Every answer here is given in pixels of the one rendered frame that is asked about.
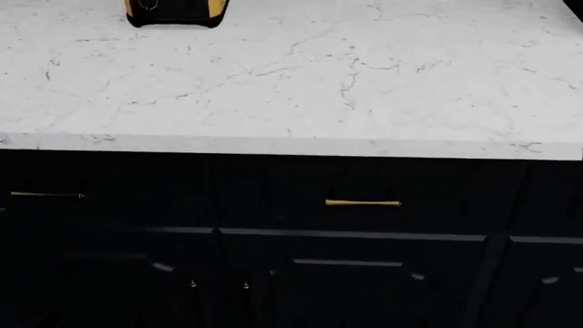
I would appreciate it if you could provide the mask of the black base cabinet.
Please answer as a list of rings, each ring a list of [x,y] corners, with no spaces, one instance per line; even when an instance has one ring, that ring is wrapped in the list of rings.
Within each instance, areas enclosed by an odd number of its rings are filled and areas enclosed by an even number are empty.
[[[0,328],[583,328],[583,159],[0,150]]]

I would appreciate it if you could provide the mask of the black and yellow toaster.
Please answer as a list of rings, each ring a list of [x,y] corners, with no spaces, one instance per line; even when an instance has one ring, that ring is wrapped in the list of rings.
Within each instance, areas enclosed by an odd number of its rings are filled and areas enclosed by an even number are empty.
[[[124,0],[126,17],[134,27],[185,25],[215,28],[230,0]]]

